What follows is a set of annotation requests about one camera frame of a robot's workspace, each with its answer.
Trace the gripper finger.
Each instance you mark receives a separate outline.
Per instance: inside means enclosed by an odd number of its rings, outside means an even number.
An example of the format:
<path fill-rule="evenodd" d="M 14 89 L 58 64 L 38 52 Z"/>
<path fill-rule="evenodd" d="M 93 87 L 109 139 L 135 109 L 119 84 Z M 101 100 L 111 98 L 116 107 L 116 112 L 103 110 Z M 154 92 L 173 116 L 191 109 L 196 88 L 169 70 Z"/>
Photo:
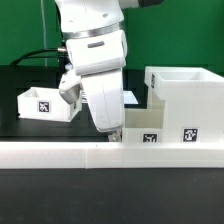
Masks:
<path fill-rule="evenodd" d="M 118 131 L 109 133 L 108 140 L 110 142 L 121 142 L 122 141 L 122 132 L 120 130 L 118 130 Z"/>

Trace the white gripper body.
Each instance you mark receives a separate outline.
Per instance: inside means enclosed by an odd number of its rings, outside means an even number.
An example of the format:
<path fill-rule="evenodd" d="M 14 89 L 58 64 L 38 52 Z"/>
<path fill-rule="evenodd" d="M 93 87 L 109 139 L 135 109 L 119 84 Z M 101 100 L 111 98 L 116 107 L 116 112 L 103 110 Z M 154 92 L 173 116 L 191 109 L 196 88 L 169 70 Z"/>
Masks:
<path fill-rule="evenodd" d="M 69 59 L 81 77 L 87 103 L 99 132 L 110 132 L 124 124 L 122 69 L 127 43 L 123 30 L 109 34 L 69 39 Z"/>

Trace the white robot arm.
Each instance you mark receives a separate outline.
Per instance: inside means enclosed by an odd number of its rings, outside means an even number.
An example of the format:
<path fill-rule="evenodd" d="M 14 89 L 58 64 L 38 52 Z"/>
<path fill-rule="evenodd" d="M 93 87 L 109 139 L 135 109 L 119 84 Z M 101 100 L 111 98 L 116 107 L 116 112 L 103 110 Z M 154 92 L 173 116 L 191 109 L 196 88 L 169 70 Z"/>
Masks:
<path fill-rule="evenodd" d="M 69 104 L 84 93 L 96 129 L 118 142 L 125 124 L 122 70 L 127 42 L 122 11 L 160 5 L 164 0 L 54 1 L 71 63 L 61 77 L 59 93 Z"/>

